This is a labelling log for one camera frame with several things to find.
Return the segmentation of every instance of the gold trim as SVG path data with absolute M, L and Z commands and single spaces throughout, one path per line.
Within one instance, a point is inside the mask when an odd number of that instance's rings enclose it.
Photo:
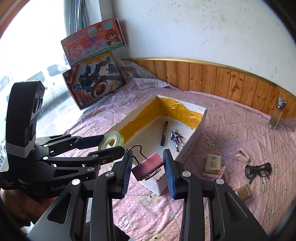
M 224 64 L 218 64 L 218 63 L 213 63 L 213 62 L 209 62 L 209 61 L 204 61 L 204 60 L 196 60 L 196 59 L 190 59 L 190 58 L 129 58 L 129 59 L 125 59 L 127 61 L 131 61 L 131 62 L 134 62 L 134 61 L 146 61 L 146 60 L 160 60 L 160 61 L 177 61 L 177 62 L 187 62 L 187 63 L 194 63 L 194 64 L 206 64 L 206 65 L 213 65 L 213 66 L 217 66 L 217 67 L 222 67 L 222 68 L 227 68 L 227 69 L 230 69 L 230 70 L 233 70 L 233 71 L 236 71 L 236 72 L 239 72 L 239 73 L 242 73 L 242 74 L 246 74 L 248 76 L 251 76 L 253 78 L 256 78 L 258 80 L 261 80 L 275 88 L 278 88 L 280 90 L 283 90 L 285 91 L 287 94 L 289 94 L 291 97 L 293 97 L 294 99 L 296 99 L 296 96 L 293 95 L 291 92 L 287 91 L 286 89 L 284 89 L 283 87 L 280 87 L 279 85 L 277 85 L 276 83 L 270 81 L 270 80 L 267 80 L 259 75 L 256 75 L 256 74 L 253 74 L 251 72 L 248 72 L 248 71 L 245 71 L 245 70 L 242 70 L 242 69 L 238 69 L 238 68 L 235 68 L 235 67 L 231 67 L 231 66 L 228 66 L 228 65 L 224 65 Z

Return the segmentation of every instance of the black glasses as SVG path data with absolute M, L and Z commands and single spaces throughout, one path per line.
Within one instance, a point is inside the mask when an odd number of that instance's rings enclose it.
M 252 180 L 257 176 L 257 174 L 259 174 L 261 177 L 267 177 L 269 179 L 271 171 L 272 167 L 269 162 L 260 166 L 246 165 L 244 169 L 247 179 L 250 180 L 249 184 L 251 184 Z

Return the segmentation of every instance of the black marker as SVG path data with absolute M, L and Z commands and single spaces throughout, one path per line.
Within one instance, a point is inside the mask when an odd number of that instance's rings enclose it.
M 161 142 L 160 145 L 163 146 L 165 144 L 165 135 L 166 135 L 166 131 L 168 129 L 168 122 L 165 122 L 165 126 L 163 128 L 163 136 L 161 137 Z

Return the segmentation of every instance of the white wall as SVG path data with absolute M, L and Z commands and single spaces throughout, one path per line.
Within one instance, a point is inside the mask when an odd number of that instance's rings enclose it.
M 296 44 L 262 0 L 112 0 L 123 58 L 176 57 L 243 69 L 296 95 Z

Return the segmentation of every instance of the wooden headboard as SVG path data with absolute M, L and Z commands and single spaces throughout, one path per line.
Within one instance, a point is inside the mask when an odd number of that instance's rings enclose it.
M 247 105 L 270 115 L 279 96 L 286 102 L 283 118 L 296 118 L 296 97 L 275 83 L 252 73 L 193 59 L 128 59 L 159 79 L 184 91 L 199 91 Z

